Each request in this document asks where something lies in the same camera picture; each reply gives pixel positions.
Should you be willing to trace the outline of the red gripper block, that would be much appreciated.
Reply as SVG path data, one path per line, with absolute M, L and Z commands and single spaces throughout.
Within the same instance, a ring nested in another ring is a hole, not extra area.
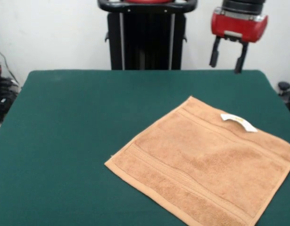
M 249 43 L 255 43 L 261 39 L 268 24 L 267 15 L 250 15 L 215 8 L 211 19 L 212 34 L 218 36 L 215 38 L 210 63 L 215 68 L 219 56 L 219 44 L 221 38 L 227 36 L 243 41 L 241 55 L 237 59 L 234 73 L 242 72 Z

